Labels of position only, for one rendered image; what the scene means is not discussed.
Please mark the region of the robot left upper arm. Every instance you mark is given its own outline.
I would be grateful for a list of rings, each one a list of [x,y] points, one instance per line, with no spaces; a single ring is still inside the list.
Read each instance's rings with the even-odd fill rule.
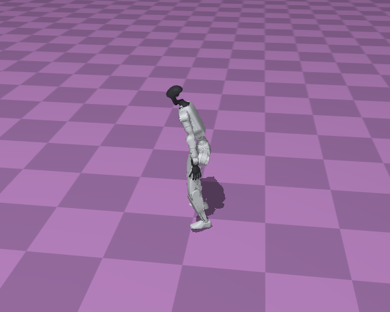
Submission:
[[[179,120],[182,123],[184,130],[188,135],[186,136],[186,141],[188,137],[193,137],[195,140],[194,131],[192,129],[191,123],[190,123],[190,115],[187,112],[187,110],[184,110],[179,115]]]

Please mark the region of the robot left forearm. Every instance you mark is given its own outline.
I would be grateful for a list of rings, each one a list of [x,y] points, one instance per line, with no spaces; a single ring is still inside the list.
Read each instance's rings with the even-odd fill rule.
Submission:
[[[196,147],[197,147],[196,142],[192,136],[187,138],[187,142],[188,142],[188,148],[190,151],[190,158],[193,160],[194,164],[197,164],[198,163],[198,154],[197,154],[197,150],[196,150]]]

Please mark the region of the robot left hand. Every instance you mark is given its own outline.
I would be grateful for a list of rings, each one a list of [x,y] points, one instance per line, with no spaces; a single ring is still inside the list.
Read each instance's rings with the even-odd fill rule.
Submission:
[[[192,180],[194,180],[194,178],[195,178],[195,180],[197,180],[197,175],[198,175],[198,179],[202,176],[202,175],[201,175],[200,167],[198,166],[199,163],[194,164],[194,163],[193,163],[193,160],[191,159],[191,165],[192,165],[193,167],[192,167],[192,171],[191,171],[189,177],[193,174]],[[200,173],[200,176],[199,176],[199,173]]]

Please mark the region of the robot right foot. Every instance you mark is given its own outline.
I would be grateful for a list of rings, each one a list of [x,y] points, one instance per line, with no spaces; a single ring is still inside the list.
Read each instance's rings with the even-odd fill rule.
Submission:
[[[203,204],[204,204],[204,206],[205,206],[204,209],[208,209],[208,208],[209,208],[207,202],[204,202]],[[191,203],[189,203],[189,205],[191,205]],[[192,206],[192,205],[191,205],[191,206]]]

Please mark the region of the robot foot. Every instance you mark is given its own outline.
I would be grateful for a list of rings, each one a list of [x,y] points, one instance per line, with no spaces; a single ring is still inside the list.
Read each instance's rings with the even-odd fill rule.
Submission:
[[[207,202],[204,202],[203,204],[204,204],[204,206],[205,206],[204,209],[208,209],[208,208],[209,208]],[[189,205],[191,205],[191,203],[189,203]],[[192,205],[191,205],[191,206],[192,206]]]
[[[200,220],[198,222],[190,224],[190,227],[192,229],[209,228],[209,227],[211,227],[211,221],[207,220],[207,222],[204,221],[204,223],[203,223],[203,221]]]

